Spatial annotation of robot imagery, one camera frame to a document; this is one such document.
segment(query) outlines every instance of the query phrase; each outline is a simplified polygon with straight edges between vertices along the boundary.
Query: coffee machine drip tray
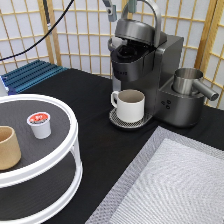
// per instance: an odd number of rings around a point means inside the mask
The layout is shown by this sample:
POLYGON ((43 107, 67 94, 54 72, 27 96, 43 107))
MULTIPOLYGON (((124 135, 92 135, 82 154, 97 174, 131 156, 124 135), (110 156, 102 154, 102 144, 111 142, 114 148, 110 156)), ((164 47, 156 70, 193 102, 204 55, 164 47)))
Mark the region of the coffee machine drip tray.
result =
POLYGON ((110 111, 109 118, 111 123, 114 124, 116 127, 126 131, 134 131, 146 125, 151 120, 152 115, 149 113, 145 113, 144 117, 140 121, 134 123, 127 123, 117 117, 116 108, 114 108, 112 111, 110 111))

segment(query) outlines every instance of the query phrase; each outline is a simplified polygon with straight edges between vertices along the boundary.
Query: white window panel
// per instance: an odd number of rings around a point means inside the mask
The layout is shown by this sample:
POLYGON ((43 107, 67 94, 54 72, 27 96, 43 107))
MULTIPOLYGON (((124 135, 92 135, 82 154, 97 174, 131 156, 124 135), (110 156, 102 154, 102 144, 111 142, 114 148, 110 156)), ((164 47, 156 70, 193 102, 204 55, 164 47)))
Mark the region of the white window panel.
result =
POLYGON ((166 13, 166 2, 167 0, 157 0, 156 4, 159 6, 160 12, 162 15, 165 15, 166 13))
POLYGON ((11 71, 17 69, 15 63, 5 64, 5 67, 6 67, 7 72, 11 72, 11 71))
MULTIPOLYGON (((219 95, 221 94, 222 92, 222 89, 219 88, 218 86, 214 85, 212 87, 213 90, 215 90, 219 95)), ((215 101, 209 101, 209 105, 212 106, 212 107, 217 107, 217 104, 218 104, 219 100, 215 100, 215 101)))
POLYGON ((142 12, 142 2, 137 2, 137 12, 142 12))
POLYGON ((223 13, 222 13, 222 17, 221 17, 221 20, 220 20, 220 24, 224 25, 224 10, 223 10, 223 13))
POLYGON ((89 12, 89 33, 98 34, 98 13, 97 12, 89 12))
MULTIPOLYGON (((121 13, 117 13, 117 21, 121 18, 121 13)), ((116 26, 117 26, 117 21, 111 23, 111 34, 114 35, 115 33, 115 29, 116 29, 116 26)))
POLYGON ((164 17, 162 18, 162 21, 161 21, 161 30, 163 31, 163 26, 164 26, 164 17))
POLYGON ((100 33, 101 34, 110 34, 110 23, 108 20, 107 13, 100 13, 100 33))
POLYGON ((82 70, 90 73, 89 56, 81 56, 82 70))
POLYGON ((81 54, 89 54, 89 41, 87 35, 79 36, 81 54))
POLYGON ((75 0, 76 9, 86 9, 86 1, 85 0, 75 0))
POLYGON ((103 4, 103 1, 102 0, 99 0, 99 9, 100 11, 106 11, 106 7, 105 5, 103 4))
POLYGON ((27 65, 27 61, 18 61, 17 65, 19 68, 23 67, 24 65, 27 65))
POLYGON ((60 46, 60 52, 61 53, 69 53, 67 36, 65 34, 58 35, 58 42, 59 42, 59 46, 60 46))
POLYGON ((26 0, 28 11, 39 11, 37 0, 26 0))
POLYGON ((6 34, 6 31, 5 31, 5 27, 4 27, 4 24, 3 24, 3 21, 2 21, 2 17, 0 17, 0 40, 4 40, 4 39, 7 39, 7 34, 6 34))
MULTIPOLYGON (((71 0, 64 0, 64 7, 67 8, 68 4, 71 2, 71 0)), ((69 9, 75 9, 74 3, 70 6, 69 9)))
MULTIPOLYGON (((23 43, 24 43, 25 48, 28 49, 29 47, 34 45, 34 40, 33 40, 33 38, 24 38, 23 43)), ((28 58, 37 58, 36 47, 29 50, 26 54, 27 54, 28 58)))
POLYGON ((52 3, 54 9, 63 9, 62 0, 53 0, 52 3))
POLYGON ((79 33, 88 33, 87 17, 85 12, 77 12, 79 33))
POLYGON ((71 54, 79 54, 78 38, 76 35, 68 35, 71 54))
POLYGON ((110 57, 101 57, 102 74, 110 74, 110 57))
POLYGON ((61 63, 65 68, 70 68, 70 58, 68 55, 61 55, 61 63))
POLYGON ((75 12, 67 12, 66 23, 68 33, 77 33, 75 12))
POLYGON ((80 68, 80 58, 79 56, 71 55, 72 68, 81 69, 80 68))
POLYGON ((88 0, 87 5, 88 10, 98 10, 97 0, 88 0))
POLYGON ((110 51, 108 50, 107 42, 109 40, 109 37, 100 37, 100 43, 101 43, 101 54, 102 55, 110 55, 110 51))
POLYGON ((181 56, 180 56, 180 63, 179 63, 179 68, 182 68, 182 63, 183 63, 183 58, 184 58, 184 51, 185 48, 182 48, 181 56))
MULTIPOLYGON (((59 19, 59 17, 61 16, 62 12, 59 11, 55 11, 54 15, 55 15, 55 20, 57 21, 59 19)), ((57 25, 57 32, 58 33, 66 33, 66 29, 65 29, 65 20, 64 18, 62 18, 62 20, 58 23, 57 25)))
POLYGON ((34 62, 34 61, 36 61, 37 59, 30 59, 29 60, 29 63, 32 63, 32 62, 34 62))
POLYGON ((199 47, 201 35, 203 32, 204 23, 193 22, 191 26, 191 33, 188 45, 192 47, 199 47))
POLYGON ((17 14, 17 20, 22 37, 32 36, 28 14, 17 14))
POLYGON ((26 5, 24 0, 13 0, 15 12, 26 12, 26 5))
POLYGON ((205 20, 210 0, 197 0, 194 19, 205 20))
POLYGON ((152 26, 153 17, 152 16, 143 16, 143 23, 146 23, 150 26, 152 26))
MULTIPOLYGON (((41 37, 35 37, 36 42, 40 39, 41 37)), ((39 43, 37 45, 37 51, 39 56, 47 56, 48 52, 47 52, 47 45, 46 45, 46 41, 43 40, 41 43, 39 43)))
POLYGON ((203 80, 203 83, 204 83, 206 86, 208 86, 208 87, 211 87, 211 85, 212 85, 212 83, 209 82, 209 81, 206 80, 206 79, 203 80))
POLYGON ((218 65, 219 59, 214 55, 211 55, 208 62, 208 67, 205 76, 211 80, 213 80, 216 67, 218 65))
POLYGON ((5 67, 3 64, 0 64, 0 75, 6 74, 5 67))
POLYGON ((217 82, 220 85, 224 85, 224 60, 221 61, 220 66, 219 66, 219 70, 217 72, 217 76, 215 79, 215 82, 217 82))
POLYGON ((219 109, 224 110, 224 97, 220 101, 219 109))
POLYGON ((116 5, 117 11, 121 11, 122 0, 113 0, 113 5, 116 5))
POLYGON ((16 23, 16 18, 14 15, 4 16, 4 21, 9 38, 20 37, 19 29, 16 23))
POLYGON ((220 55, 224 44, 224 27, 219 27, 215 38, 212 52, 220 55))
POLYGON ((44 30, 41 22, 40 13, 31 13, 30 20, 33 28, 34 35, 43 35, 44 30))
POLYGON ((139 14, 133 14, 133 20, 141 22, 142 16, 139 14))
POLYGON ((183 0, 180 17, 191 18, 195 0, 183 0))
POLYGON ((145 3, 144 3, 144 13, 152 13, 153 14, 152 9, 145 3))
POLYGON ((99 55, 99 37, 98 36, 90 36, 90 49, 91 54, 99 55))
POLYGON ((180 0, 169 0, 167 15, 178 17, 180 0))
POLYGON ((179 20, 177 36, 184 38, 184 45, 186 45, 187 42, 189 27, 190 27, 189 21, 179 20))
POLYGON ((2 13, 13 13, 13 8, 11 1, 9 0, 0 0, 0 9, 2 13))
MULTIPOLYGON (((9 41, 0 41, 0 52, 1 52, 1 55, 3 58, 12 55, 9 41)), ((14 59, 10 58, 10 59, 6 60, 5 62, 8 62, 8 61, 14 61, 14 59)))
POLYGON ((41 61, 50 62, 50 61, 49 61, 49 57, 41 58, 41 61))
POLYGON ((177 20, 176 19, 166 19, 165 33, 169 35, 175 35, 177 20))
POLYGON ((100 57, 91 57, 92 73, 100 74, 100 57))
POLYGON ((197 56, 197 51, 196 50, 187 49, 183 67, 193 68, 196 56, 197 56))
MULTIPOLYGON (((21 39, 11 40, 11 45, 12 45, 14 54, 18 54, 18 53, 24 51, 21 39)), ((16 57, 16 60, 22 60, 22 59, 26 59, 25 54, 22 54, 22 55, 16 57)))

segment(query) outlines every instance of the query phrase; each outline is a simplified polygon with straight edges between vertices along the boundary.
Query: shoji screen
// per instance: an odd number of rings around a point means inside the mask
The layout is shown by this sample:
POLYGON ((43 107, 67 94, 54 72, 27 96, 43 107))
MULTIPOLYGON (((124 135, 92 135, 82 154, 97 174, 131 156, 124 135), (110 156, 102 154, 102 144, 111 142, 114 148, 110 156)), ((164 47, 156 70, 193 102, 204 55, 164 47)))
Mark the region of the shoji screen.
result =
MULTIPOLYGON (((48 0, 51 22, 57 20, 70 0, 48 0)), ((117 5, 118 18, 121 0, 117 5)), ((93 74, 110 75, 108 39, 113 35, 116 23, 109 23, 102 0, 75 0, 65 18, 58 24, 56 54, 65 67, 77 68, 93 74)))
MULTIPOLYGON (((214 0, 155 0, 162 13, 162 31, 184 37, 180 67, 194 67, 206 15, 214 0)), ((48 0, 52 24, 59 18, 69 0, 48 0)), ((127 0, 113 0, 118 19, 127 0)), ((138 2, 133 19, 154 25, 151 9, 138 2)), ((59 63, 65 67, 81 69, 93 74, 110 75, 107 41, 114 34, 115 23, 109 23, 102 0, 75 0, 65 19, 54 33, 59 63)))
MULTIPOLYGON (((210 0, 155 0, 155 2, 162 13, 162 31, 184 37, 180 67, 194 67, 210 0)), ((138 13, 133 15, 133 19, 154 25, 152 10, 141 2, 138 3, 138 13)))
MULTIPOLYGON (((24 51, 47 32, 42 0, 0 0, 0 58, 24 51)), ((52 61, 47 38, 37 47, 19 57, 0 63, 0 75, 33 60, 52 61)))
POLYGON ((224 109, 224 0, 219 0, 201 64, 204 82, 220 94, 219 100, 207 101, 212 107, 224 109))

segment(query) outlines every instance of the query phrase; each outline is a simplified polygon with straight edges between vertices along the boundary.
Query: black cable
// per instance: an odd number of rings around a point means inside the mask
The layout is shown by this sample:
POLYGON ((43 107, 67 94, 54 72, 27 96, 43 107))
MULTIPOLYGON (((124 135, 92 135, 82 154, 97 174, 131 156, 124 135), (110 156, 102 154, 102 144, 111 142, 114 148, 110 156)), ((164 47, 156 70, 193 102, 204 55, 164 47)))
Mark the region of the black cable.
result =
POLYGON ((6 57, 6 58, 2 58, 0 59, 0 61, 4 61, 4 60, 7 60, 7 59, 10 59, 10 58, 15 58, 19 55, 22 55, 22 54, 25 54, 27 51, 33 49, 34 47, 36 47, 41 41, 43 41, 51 32, 52 30, 58 25, 58 23, 62 20, 62 18, 64 17, 64 15, 68 12, 70 6, 72 5, 72 3, 74 2, 74 0, 71 0, 71 2, 68 4, 67 8, 65 9, 65 11, 62 13, 62 15, 60 16, 60 18, 57 20, 57 22, 52 26, 52 28, 40 39, 38 40, 33 46, 29 47, 28 49, 26 49, 25 51, 21 52, 21 53, 18 53, 18 54, 15 54, 15 55, 12 55, 12 56, 9 56, 9 57, 6 57))

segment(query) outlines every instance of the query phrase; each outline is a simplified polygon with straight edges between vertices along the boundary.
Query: black table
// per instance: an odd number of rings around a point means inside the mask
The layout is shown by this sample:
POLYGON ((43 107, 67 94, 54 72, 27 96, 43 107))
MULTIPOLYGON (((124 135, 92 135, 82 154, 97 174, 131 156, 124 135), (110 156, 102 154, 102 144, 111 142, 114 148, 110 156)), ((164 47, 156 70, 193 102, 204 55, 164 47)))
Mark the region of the black table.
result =
POLYGON ((158 126, 224 150, 224 111, 204 106, 193 128, 178 129, 152 120, 136 132, 124 132, 108 118, 111 92, 111 80, 74 69, 23 92, 64 101, 79 123, 83 179, 71 202, 47 224, 85 223, 158 126))

